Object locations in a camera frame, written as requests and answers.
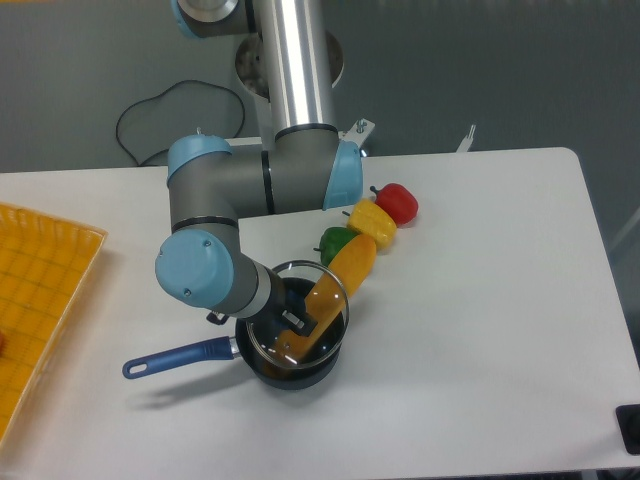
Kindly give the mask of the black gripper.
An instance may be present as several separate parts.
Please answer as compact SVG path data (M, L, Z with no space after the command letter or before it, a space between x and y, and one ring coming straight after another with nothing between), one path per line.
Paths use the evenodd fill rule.
M271 277L271 287L265 305L253 316L250 324L274 327L276 325L293 331L298 336L310 336L317 321L307 311L306 296L311 292L313 282L297 277ZM211 311L207 321L225 324L228 316Z

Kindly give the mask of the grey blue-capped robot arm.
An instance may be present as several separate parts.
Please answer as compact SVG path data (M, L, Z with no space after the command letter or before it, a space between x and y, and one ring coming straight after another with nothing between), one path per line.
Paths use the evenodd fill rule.
M180 28L204 39L254 33L266 72L270 124L257 153L194 134L168 152L171 233L155 261L162 289L212 323L281 314L284 285L245 255L243 218L350 206L363 194L357 143L335 122L330 56L317 1L176 1Z

